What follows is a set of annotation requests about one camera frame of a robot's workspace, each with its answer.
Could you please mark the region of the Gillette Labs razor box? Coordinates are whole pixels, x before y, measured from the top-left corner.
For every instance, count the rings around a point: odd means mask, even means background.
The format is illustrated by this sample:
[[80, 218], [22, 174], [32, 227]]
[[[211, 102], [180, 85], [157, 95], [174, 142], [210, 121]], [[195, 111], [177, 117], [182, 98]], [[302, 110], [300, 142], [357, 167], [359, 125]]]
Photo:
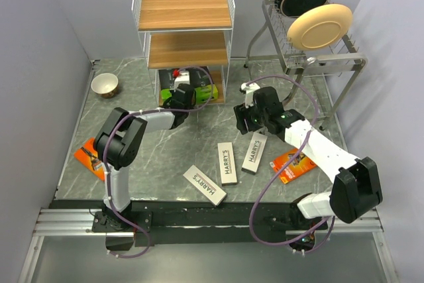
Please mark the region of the Gillette Labs razor box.
[[192, 68], [189, 71], [190, 84], [195, 88], [196, 103], [204, 104], [210, 96], [211, 101], [218, 99], [218, 89], [214, 82], [201, 70]]
[[161, 104], [163, 104], [168, 98], [170, 98], [174, 91], [173, 89], [174, 78], [172, 75], [173, 70], [175, 69], [158, 70], [159, 81], [160, 81], [160, 97], [162, 98]]

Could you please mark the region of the white wire wooden shelf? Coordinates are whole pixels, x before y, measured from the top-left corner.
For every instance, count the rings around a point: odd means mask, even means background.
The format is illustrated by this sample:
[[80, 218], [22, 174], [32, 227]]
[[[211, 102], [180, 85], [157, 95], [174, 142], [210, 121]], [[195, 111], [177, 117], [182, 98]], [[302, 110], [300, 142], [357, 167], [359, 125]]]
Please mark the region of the white wire wooden shelf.
[[213, 102], [225, 102], [235, 0], [132, 0], [131, 11], [157, 102], [166, 92], [159, 72], [186, 66], [207, 67]]

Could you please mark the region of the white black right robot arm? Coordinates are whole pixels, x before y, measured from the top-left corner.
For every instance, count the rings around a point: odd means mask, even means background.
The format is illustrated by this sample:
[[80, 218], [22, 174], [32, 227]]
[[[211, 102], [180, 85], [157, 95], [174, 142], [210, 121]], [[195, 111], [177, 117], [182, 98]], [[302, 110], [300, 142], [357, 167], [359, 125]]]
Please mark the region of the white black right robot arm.
[[308, 194], [290, 212], [291, 224], [306, 228], [316, 217], [339, 218], [352, 223], [382, 203], [383, 194], [376, 163], [360, 159], [337, 146], [298, 111], [286, 110], [273, 87], [242, 84], [245, 101], [234, 108], [242, 133], [265, 128], [290, 146], [300, 149], [330, 179], [331, 191]]

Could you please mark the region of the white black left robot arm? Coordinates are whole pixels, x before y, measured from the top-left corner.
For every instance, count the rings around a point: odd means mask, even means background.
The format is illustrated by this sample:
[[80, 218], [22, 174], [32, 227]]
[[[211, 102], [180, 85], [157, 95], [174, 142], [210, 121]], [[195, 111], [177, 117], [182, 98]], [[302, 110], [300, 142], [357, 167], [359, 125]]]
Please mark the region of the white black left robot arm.
[[105, 175], [102, 212], [108, 215], [108, 224], [115, 230], [124, 231], [129, 226], [135, 226], [131, 218], [129, 166], [138, 154], [143, 136], [180, 126], [195, 104], [195, 88], [189, 84], [180, 84], [162, 106], [136, 112], [116, 107], [104, 122], [93, 147]]

